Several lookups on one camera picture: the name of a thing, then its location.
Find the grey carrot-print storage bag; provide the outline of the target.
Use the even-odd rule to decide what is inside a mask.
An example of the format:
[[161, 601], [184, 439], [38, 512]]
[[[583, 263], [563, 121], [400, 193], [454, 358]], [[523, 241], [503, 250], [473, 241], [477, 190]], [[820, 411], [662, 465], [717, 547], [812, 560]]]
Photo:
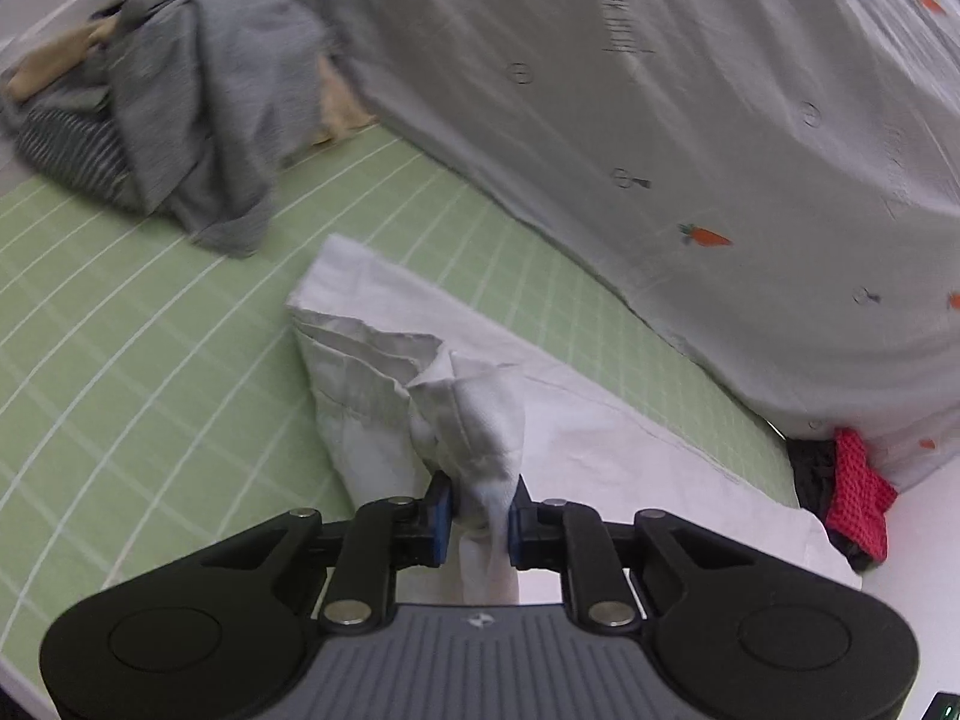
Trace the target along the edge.
[[958, 455], [958, 0], [309, 0], [370, 108], [781, 434]]

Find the white t-shirt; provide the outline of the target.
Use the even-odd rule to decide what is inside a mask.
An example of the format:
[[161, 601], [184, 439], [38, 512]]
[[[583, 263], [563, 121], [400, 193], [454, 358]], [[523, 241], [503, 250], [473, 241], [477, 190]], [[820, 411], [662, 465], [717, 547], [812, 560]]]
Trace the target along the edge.
[[548, 603], [555, 578], [508, 559], [508, 507], [662, 509], [854, 585], [807, 512], [779, 504], [534, 344], [352, 239], [332, 236], [288, 298], [320, 438], [355, 504], [420, 496], [434, 473], [457, 507], [448, 559], [405, 569], [404, 603]]

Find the red knitted garment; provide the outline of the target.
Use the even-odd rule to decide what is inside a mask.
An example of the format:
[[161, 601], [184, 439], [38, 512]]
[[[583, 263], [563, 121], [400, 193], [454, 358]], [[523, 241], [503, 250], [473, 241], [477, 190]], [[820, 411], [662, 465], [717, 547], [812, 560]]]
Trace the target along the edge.
[[866, 444], [854, 429], [836, 429], [835, 449], [835, 490], [825, 528], [851, 567], [864, 572], [887, 559], [887, 512], [898, 493], [869, 465]]

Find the green grid-pattern mat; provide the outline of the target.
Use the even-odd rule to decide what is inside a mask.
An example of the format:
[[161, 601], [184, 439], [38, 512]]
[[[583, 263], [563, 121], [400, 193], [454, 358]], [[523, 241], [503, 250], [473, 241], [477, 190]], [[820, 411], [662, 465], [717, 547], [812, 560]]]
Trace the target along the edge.
[[224, 259], [2, 166], [2, 691], [47, 717], [50, 621], [129, 572], [347, 496], [286, 296], [343, 234], [628, 401], [781, 504], [781, 442], [577, 263], [385, 128], [281, 174], [262, 249]]

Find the grey jersey garment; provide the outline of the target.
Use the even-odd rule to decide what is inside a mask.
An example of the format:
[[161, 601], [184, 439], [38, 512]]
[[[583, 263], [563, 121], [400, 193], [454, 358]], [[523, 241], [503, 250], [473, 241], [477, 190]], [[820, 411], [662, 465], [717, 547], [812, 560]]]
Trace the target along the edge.
[[104, 44], [24, 103], [5, 86], [28, 53], [3, 70], [13, 146], [36, 107], [102, 110], [121, 135], [140, 208], [103, 203], [167, 216], [195, 244], [249, 257], [274, 214], [278, 174], [313, 146], [319, 55], [337, 67], [327, 26], [311, 0], [112, 0], [86, 21], [114, 15]]

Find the dark plaid shirt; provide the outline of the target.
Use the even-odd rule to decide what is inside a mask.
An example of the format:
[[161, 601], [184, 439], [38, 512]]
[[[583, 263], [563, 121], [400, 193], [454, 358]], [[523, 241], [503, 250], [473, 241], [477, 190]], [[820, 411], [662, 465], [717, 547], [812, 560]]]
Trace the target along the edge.
[[121, 135], [102, 110], [36, 107], [16, 133], [14, 146], [37, 172], [73, 192], [139, 210]]

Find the beige garment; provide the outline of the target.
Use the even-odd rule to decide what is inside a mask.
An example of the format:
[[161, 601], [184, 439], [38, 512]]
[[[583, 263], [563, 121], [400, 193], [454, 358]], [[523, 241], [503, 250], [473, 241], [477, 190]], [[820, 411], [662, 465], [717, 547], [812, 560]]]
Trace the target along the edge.
[[[24, 103], [41, 93], [82, 64], [95, 47], [104, 44], [116, 29], [117, 21], [117, 15], [86, 21], [32, 49], [14, 67], [13, 76], [5, 86], [5, 91], [15, 103]], [[359, 102], [345, 76], [325, 54], [320, 54], [317, 59], [317, 76], [320, 121], [311, 145], [322, 146], [340, 142], [374, 124], [376, 117]]]

